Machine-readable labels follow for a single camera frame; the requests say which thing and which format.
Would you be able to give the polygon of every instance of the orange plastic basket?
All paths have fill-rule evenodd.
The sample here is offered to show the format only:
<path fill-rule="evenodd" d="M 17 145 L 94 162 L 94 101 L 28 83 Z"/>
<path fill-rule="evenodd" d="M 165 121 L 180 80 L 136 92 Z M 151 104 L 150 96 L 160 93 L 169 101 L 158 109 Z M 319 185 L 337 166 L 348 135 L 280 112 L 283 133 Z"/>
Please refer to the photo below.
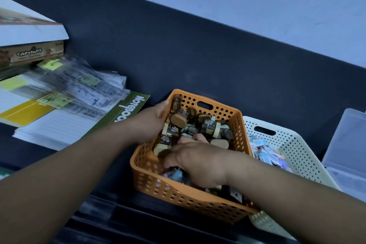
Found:
<path fill-rule="evenodd" d="M 183 96 L 182 108 L 194 107 L 198 114 L 210 114 L 216 116 L 216 119 L 227 120 L 226 124 L 235 137 L 230 149 L 253 156 L 243 116 L 238 109 L 179 89 L 173 90 L 168 99 L 172 101 L 175 94 Z M 208 110 L 197 106 L 200 101 L 212 105 L 213 109 Z M 170 108 L 171 102 L 162 115 L 164 119 L 168 117 Z M 153 153 L 156 140 L 139 145 L 131 157 L 130 164 L 134 172 L 136 190 L 228 223 L 235 223 L 248 214 L 259 212 L 258 208 L 250 202 L 246 205 L 234 203 L 160 176 L 159 174 L 163 174 L 167 169 L 164 168 L 163 161 Z"/>

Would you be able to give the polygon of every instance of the sticker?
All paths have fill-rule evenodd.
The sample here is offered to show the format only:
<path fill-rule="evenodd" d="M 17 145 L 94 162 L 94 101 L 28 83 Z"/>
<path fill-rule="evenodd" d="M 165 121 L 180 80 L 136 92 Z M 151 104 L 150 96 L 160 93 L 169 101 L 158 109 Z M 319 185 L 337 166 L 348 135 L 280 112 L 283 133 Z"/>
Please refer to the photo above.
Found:
<path fill-rule="evenodd" d="M 55 69 L 61 67 L 63 64 L 60 62 L 60 59 L 48 59 L 48 60 L 44 60 L 40 63 L 38 63 L 37 66 L 43 68 L 43 69 L 48 69 L 50 71 L 54 71 Z"/>
<path fill-rule="evenodd" d="M 66 96 L 63 96 L 60 93 L 52 93 L 52 94 L 48 94 L 48 95 L 46 95 L 46 96 L 44 96 L 40 99 L 37 99 L 37 101 L 39 103 L 49 105 L 49 106 L 52 106 L 54 108 L 62 108 L 66 104 L 73 101 L 73 99 L 69 98 L 69 97 L 66 97 Z"/>
<path fill-rule="evenodd" d="M 90 75 L 81 75 L 77 78 L 77 81 L 90 87 L 96 87 L 100 82 L 98 78 L 92 77 Z"/>
<path fill-rule="evenodd" d="M 11 91 L 25 85 L 28 85 L 28 82 L 19 76 L 14 76 L 12 78 L 0 81 L 0 88 L 7 91 Z"/>

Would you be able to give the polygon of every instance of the green notebook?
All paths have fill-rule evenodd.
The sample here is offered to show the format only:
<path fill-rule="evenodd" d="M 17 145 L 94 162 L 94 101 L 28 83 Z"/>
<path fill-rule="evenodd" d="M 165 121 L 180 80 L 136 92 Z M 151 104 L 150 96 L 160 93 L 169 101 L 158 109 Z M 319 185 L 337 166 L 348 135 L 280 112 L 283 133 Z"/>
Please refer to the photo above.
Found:
<path fill-rule="evenodd" d="M 85 135 L 96 131 L 103 126 L 109 125 L 113 122 L 123 121 L 127 118 L 135 116 L 143 105 L 146 103 L 150 95 L 140 94 L 131 91 L 125 100 L 121 100 L 115 107 L 113 107 L 107 114 L 101 118 Z"/>

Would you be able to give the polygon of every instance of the hand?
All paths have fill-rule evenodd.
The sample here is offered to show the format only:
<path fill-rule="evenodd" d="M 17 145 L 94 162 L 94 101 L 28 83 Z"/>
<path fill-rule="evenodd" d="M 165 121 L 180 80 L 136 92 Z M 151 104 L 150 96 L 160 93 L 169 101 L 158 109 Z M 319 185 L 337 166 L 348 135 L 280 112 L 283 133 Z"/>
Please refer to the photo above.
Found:
<path fill-rule="evenodd" d="M 230 166 L 229 158 L 237 151 L 229 151 L 203 142 L 197 134 L 198 141 L 180 138 L 181 143 L 171 148 L 172 153 L 167 155 L 164 167 L 181 167 L 190 175 L 193 183 L 204 188 L 216 185 L 227 185 L 227 170 Z"/>
<path fill-rule="evenodd" d="M 142 144 L 148 142 L 161 132 L 164 127 L 164 120 L 161 118 L 161 115 L 168 104 L 169 101 L 165 100 L 121 122 L 124 125 L 127 123 L 129 130 L 132 132 L 131 137 L 133 137 L 134 143 Z"/>

